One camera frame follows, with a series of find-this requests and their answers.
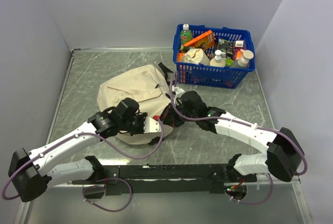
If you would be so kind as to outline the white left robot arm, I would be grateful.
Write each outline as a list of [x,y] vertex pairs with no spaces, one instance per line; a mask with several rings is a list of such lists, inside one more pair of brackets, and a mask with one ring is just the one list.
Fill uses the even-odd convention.
[[158,133],[160,125],[131,98],[120,101],[92,115],[86,122],[65,136],[31,151],[21,148],[14,152],[8,171],[22,202],[30,202],[53,186],[83,180],[98,183],[105,176],[104,167],[94,156],[73,163],[62,161],[89,146],[118,134],[130,136]]

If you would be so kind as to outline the beige canvas backpack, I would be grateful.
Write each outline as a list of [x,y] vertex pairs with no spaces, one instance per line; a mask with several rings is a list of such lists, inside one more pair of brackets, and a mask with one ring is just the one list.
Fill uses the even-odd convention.
[[161,116],[171,103],[170,86],[154,65],[144,65],[126,71],[99,86],[97,104],[100,111],[117,106],[125,99],[138,102],[141,112],[149,117]]

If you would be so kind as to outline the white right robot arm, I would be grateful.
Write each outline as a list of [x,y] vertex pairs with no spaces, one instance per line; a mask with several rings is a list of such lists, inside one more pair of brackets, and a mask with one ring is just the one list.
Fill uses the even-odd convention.
[[173,87],[168,95],[171,103],[162,114],[165,124],[179,127],[194,122],[202,130],[234,138],[259,151],[254,155],[235,154],[228,162],[230,180],[240,181],[249,174],[271,174],[290,182],[298,174],[305,153],[290,129],[264,128],[241,120],[223,109],[207,106],[193,90]]

